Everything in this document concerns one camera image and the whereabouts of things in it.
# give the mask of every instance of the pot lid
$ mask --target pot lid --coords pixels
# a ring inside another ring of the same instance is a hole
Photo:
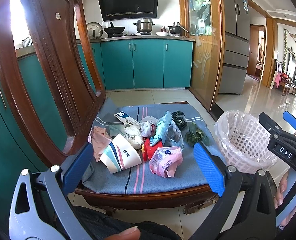
[[[149,23],[149,22],[151,22],[151,23],[153,22],[151,18],[145,18],[145,17],[143,17],[137,23]]]

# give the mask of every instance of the carved chair backrest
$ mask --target carved chair backrest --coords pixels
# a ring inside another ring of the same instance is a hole
[[[82,0],[20,0],[38,60],[67,132],[58,149],[43,128],[25,88],[11,31],[10,0],[0,0],[0,82],[27,141],[47,165],[61,164],[87,142],[105,90],[92,54]],[[97,92],[83,69],[74,30],[74,11],[86,63]]]

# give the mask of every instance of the wooden chair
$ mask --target wooden chair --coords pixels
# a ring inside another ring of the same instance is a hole
[[[44,130],[18,67],[10,21],[10,0],[0,0],[0,81],[11,111],[27,141],[48,166],[60,164],[87,142],[93,120],[106,96],[86,28],[82,0],[21,0],[38,59],[67,132],[59,150]],[[93,92],[83,69],[74,31],[74,11],[86,63],[96,87]],[[216,198],[208,185],[142,195],[98,194],[82,184],[76,194],[92,206],[140,210],[185,205],[186,214]]]

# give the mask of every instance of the hand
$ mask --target hand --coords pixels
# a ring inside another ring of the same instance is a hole
[[[273,199],[274,204],[275,204],[275,208],[277,208],[278,206],[282,205],[283,203],[283,193],[286,191],[287,189],[287,179],[288,179],[288,174],[289,171],[287,171],[283,177],[281,178],[277,193],[275,195],[275,198]],[[281,222],[280,226],[285,227],[290,219],[293,217],[293,215],[296,212],[296,207],[290,212],[290,214]]]
[[[107,237],[105,240],[139,240],[140,230],[138,227],[128,228],[117,235]]]

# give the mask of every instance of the gray refrigerator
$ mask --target gray refrigerator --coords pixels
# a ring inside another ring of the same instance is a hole
[[[249,61],[250,16],[248,0],[223,0],[225,51],[219,93],[241,94]]]

